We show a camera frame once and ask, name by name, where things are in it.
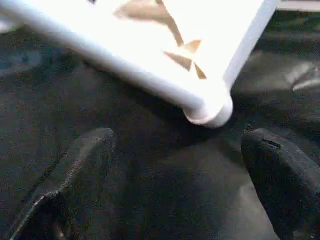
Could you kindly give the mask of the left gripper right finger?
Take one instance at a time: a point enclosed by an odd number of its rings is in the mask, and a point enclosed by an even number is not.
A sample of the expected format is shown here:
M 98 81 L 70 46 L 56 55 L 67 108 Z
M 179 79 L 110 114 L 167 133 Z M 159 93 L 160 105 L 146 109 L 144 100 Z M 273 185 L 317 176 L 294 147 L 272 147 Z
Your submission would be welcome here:
M 281 240 L 320 238 L 320 166 L 294 142 L 265 128 L 241 138 L 257 196 Z

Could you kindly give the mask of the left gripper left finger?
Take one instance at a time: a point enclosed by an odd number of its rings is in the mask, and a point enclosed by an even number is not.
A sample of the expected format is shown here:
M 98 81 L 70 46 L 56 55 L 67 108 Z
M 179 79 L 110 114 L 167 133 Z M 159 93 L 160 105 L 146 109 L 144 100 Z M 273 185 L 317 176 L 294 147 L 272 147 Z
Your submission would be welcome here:
M 96 128 L 78 137 L 40 178 L 14 218 L 8 238 L 84 239 L 115 156 L 115 144 L 110 128 Z

